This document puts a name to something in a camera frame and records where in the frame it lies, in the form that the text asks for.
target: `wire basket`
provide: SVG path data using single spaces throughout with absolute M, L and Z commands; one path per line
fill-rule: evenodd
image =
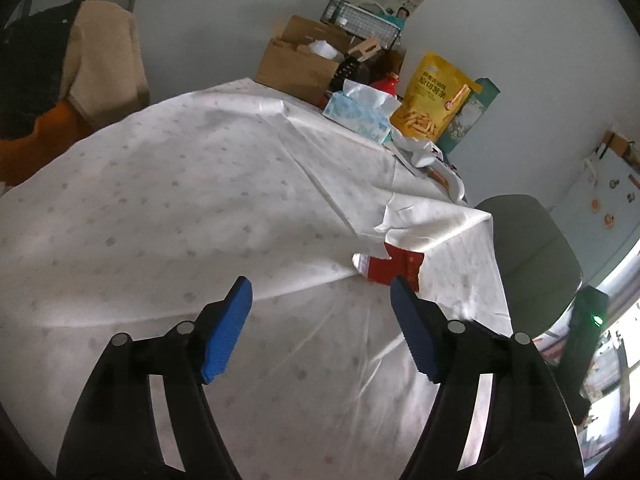
M 380 46 L 385 50 L 389 50 L 400 36 L 400 28 L 397 25 L 345 0 L 341 2 L 330 0 L 320 21 L 335 23 L 337 18 L 347 20 L 345 25 L 340 26 L 345 32 L 353 34 L 361 40 L 378 38 Z

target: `chair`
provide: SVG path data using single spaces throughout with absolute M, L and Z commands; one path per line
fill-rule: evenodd
M 549 213 L 532 196 L 494 196 L 476 208 L 494 218 L 495 259 L 513 330 L 535 338 L 573 301 L 582 284 L 580 264 Z

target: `blue tissue box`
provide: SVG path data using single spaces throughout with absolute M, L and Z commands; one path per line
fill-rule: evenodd
M 391 131 L 391 123 L 383 114 L 357 103 L 342 92 L 334 92 L 322 115 L 379 144 Z

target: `patterned tablecloth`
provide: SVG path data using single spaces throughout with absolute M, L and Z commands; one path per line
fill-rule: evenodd
M 163 334 L 243 274 L 254 307 L 205 388 L 243 477 L 397 478 L 437 386 L 388 287 L 351 264 L 385 237 L 426 254 L 420 295 L 448 317 L 511 333 L 491 219 L 384 148 L 250 80 L 147 108 L 0 198 L 0 402 L 53 470 L 111 335 Z M 179 466 L 158 378 L 152 389 Z M 465 464 L 489 392 L 482 381 Z

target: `blue gripper pad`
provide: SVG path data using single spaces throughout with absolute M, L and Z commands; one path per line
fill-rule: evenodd
M 391 281 L 391 307 L 418 371 L 432 383 L 442 382 L 448 371 L 449 351 L 442 340 L 447 318 L 440 307 L 418 298 L 401 276 Z
M 225 371 L 253 302 L 251 282 L 241 276 L 221 302 L 225 311 L 207 341 L 204 362 L 200 369 L 205 384 L 209 384 L 216 375 Z

